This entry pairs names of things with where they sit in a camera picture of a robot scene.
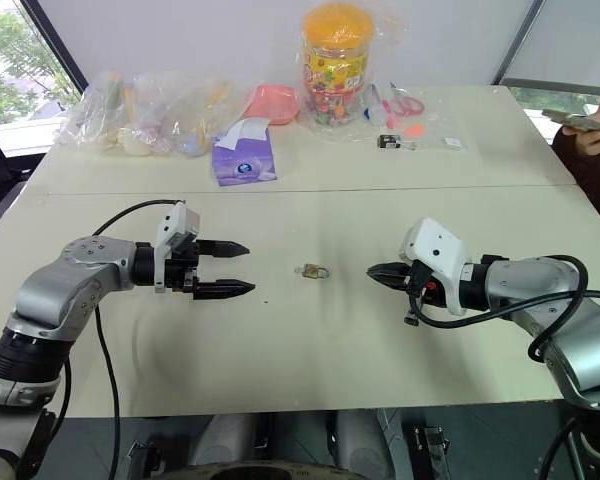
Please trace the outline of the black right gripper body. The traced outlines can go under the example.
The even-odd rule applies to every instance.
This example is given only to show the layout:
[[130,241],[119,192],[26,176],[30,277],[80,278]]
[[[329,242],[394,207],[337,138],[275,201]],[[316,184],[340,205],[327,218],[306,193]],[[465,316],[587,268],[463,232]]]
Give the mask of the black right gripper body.
[[405,278],[406,293],[433,306],[445,306],[445,289],[440,280],[433,276],[433,270],[420,260],[414,260]]

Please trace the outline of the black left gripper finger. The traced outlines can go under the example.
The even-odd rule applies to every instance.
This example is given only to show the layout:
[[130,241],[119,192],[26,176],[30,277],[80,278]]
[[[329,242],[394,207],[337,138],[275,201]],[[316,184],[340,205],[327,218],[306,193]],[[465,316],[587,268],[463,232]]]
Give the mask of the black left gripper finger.
[[223,240],[198,240],[197,248],[199,255],[214,258],[235,258],[250,253],[244,245]]
[[245,295],[255,285],[237,279],[219,279],[214,282],[197,282],[192,289],[194,300],[222,300]]

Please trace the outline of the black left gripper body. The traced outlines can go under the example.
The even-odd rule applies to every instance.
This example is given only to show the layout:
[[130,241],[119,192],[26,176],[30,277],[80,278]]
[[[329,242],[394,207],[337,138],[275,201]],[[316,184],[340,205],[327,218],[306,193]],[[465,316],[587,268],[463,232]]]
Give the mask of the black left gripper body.
[[199,285],[199,256],[196,241],[186,245],[182,251],[172,253],[171,258],[165,261],[165,287],[195,299]]

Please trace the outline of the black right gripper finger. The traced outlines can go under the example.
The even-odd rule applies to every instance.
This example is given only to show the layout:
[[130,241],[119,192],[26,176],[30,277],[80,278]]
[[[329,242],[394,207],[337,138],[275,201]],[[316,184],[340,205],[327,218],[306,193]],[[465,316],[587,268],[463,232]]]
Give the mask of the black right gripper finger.
[[409,272],[410,266],[403,262],[376,264],[367,270],[367,274],[372,278],[404,279]]
[[372,279],[381,285],[396,291],[406,291],[407,278],[405,276],[394,275],[373,275]]

